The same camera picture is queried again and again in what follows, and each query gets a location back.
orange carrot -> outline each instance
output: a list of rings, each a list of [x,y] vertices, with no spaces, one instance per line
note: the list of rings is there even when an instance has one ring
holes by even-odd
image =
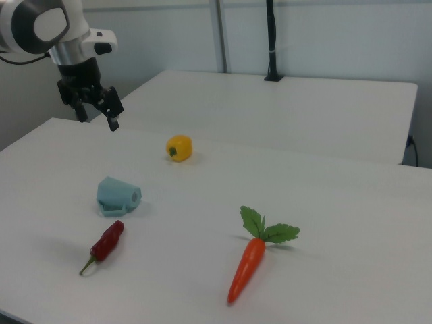
[[[236,275],[228,293],[228,303],[233,303],[249,282],[250,278],[257,270],[265,252],[265,243],[282,243],[297,238],[300,229],[287,224],[277,224],[265,228],[265,216],[257,211],[241,206],[240,214],[243,218],[243,227],[246,228],[255,238],[248,243],[243,252],[242,260],[238,265]]]
[[[231,284],[228,294],[228,302],[234,302],[244,286],[249,282],[249,279],[254,274],[261,259],[264,256],[265,243],[260,238],[253,238],[249,241],[246,250],[244,250],[242,260],[238,265],[236,275]]]

green leaf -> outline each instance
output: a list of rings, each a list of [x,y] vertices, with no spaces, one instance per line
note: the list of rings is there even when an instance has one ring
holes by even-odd
[[[266,228],[261,239],[268,243],[282,243],[297,238],[298,233],[300,233],[300,228],[298,227],[277,224]]]
[[[240,214],[243,219],[243,227],[248,230],[255,238],[261,238],[264,232],[264,219],[261,222],[261,215],[254,209],[246,206],[240,207]]]
[[[263,222],[261,223],[261,233],[264,234],[264,229],[265,229],[265,215],[263,216]]]

chili pepper stem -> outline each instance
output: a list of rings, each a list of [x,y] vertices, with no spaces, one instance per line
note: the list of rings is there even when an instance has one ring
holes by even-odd
[[[171,157],[173,157],[174,155],[176,155],[177,154],[177,150],[176,150],[176,148],[175,147],[171,147],[170,149],[169,149],[169,155],[171,156]]]
[[[96,257],[94,255],[92,255],[90,257],[90,260],[88,260],[87,264],[84,266],[84,268],[82,268],[82,270],[80,271],[80,275],[82,275],[82,273],[88,268],[89,265],[91,265],[93,262],[96,261]]]

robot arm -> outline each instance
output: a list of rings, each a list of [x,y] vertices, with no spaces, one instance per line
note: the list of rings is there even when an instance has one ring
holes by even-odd
[[[123,107],[114,87],[101,86],[95,58],[116,50],[112,31],[88,26],[81,0],[0,0],[0,51],[48,52],[61,73],[63,102],[80,122],[87,120],[83,103],[90,103],[107,116],[113,131]]]

yellow bell pepper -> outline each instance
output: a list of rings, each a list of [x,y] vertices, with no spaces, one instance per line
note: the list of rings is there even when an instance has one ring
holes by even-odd
[[[186,135],[176,135],[167,142],[167,153],[175,162],[182,162],[192,154],[192,139]]]

